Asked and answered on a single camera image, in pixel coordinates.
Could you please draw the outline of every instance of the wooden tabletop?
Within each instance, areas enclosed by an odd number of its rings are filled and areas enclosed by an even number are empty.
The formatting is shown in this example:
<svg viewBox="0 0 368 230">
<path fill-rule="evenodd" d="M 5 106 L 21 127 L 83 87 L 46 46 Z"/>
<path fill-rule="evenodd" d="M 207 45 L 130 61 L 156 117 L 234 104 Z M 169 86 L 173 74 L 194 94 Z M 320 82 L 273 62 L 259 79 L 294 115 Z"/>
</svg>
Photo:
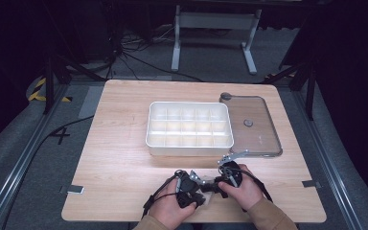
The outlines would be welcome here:
<svg viewBox="0 0 368 230">
<path fill-rule="evenodd" d="M 75 221 L 139 221 L 143 205 L 176 170 L 203 177 L 219 175 L 220 157 L 153 156 L 146 145 L 153 102 L 215 103 L 228 92 L 265 99 L 283 154 L 275 158 L 242 158 L 263 181 L 274 203 L 295 222 L 323 222 L 323 206 L 277 89 L 272 85 L 175 81 L 109 80 L 103 89 L 73 185 L 81 195 L 68 195 L 62 217 Z M 212 196 L 188 222 L 242 222 L 248 216 L 232 198 Z"/>
</svg>

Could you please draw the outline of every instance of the white plastic container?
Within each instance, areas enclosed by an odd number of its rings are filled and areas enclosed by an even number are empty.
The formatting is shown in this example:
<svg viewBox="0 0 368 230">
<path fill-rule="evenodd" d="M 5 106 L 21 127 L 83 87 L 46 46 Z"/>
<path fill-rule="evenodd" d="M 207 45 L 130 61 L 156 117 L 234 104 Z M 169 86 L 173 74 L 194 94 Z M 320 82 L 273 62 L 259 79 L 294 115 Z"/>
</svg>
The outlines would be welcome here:
<svg viewBox="0 0 368 230">
<path fill-rule="evenodd" d="M 234 145 L 228 107 L 224 103 L 152 103 L 146 144 L 152 155 L 227 154 Z"/>
</svg>

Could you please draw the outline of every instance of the white metal stand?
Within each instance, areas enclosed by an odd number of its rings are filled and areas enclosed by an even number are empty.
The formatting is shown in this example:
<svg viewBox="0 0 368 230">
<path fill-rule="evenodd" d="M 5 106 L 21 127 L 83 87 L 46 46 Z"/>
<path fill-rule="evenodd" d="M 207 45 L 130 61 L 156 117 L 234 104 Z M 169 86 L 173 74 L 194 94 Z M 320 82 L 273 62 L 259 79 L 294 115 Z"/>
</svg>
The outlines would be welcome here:
<svg viewBox="0 0 368 230">
<path fill-rule="evenodd" d="M 261 13 L 262 10 L 257 10 L 254 14 L 181 12 L 180 6 L 176 6 L 172 70 L 178 71 L 180 61 L 180 28 L 248 30 L 250 32 L 249 38 L 247 42 L 243 42 L 241 46 L 249 73 L 255 75 L 257 70 L 250 52 L 250 47 L 252 46 L 253 37 L 255 36 Z"/>
</svg>

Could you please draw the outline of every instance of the sleeve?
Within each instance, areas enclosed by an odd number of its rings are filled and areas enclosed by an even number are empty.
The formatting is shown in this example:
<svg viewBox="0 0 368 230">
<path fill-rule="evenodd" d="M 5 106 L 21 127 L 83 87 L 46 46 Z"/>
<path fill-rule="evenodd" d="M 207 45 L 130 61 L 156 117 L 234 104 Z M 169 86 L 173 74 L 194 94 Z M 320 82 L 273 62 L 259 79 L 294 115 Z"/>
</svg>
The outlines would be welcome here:
<svg viewBox="0 0 368 230">
<path fill-rule="evenodd" d="M 259 230 L 297 229 L 295 223 L 276 205 L 263 198 L 247 214 Z"/>
<path fill-rule="evenodd" d="M 145 215 L 134 230 L 169 230 L 156 218 Z"/>
</svg>

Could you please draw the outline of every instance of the person's left hand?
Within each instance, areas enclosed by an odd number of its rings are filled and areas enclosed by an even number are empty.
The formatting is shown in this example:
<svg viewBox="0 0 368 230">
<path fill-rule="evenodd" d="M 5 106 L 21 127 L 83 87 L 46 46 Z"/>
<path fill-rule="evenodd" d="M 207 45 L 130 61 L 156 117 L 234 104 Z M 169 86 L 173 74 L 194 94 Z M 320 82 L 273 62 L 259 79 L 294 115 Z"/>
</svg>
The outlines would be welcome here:
<svg viewBox="0 0 368 230">
<path fill-rule="evenodd" d="M 169 229 L 175 229 L 184 219 L 192 215 L 196 211 L 196 203 L 192 203 L 185 208 L 180 208 L 175 195 L 177 186 L 177 178 L 172 180 L 166 187 L 156 196 L 164 196 L 151 205 L 149 215 L 159 220 Z"/>
</svg>

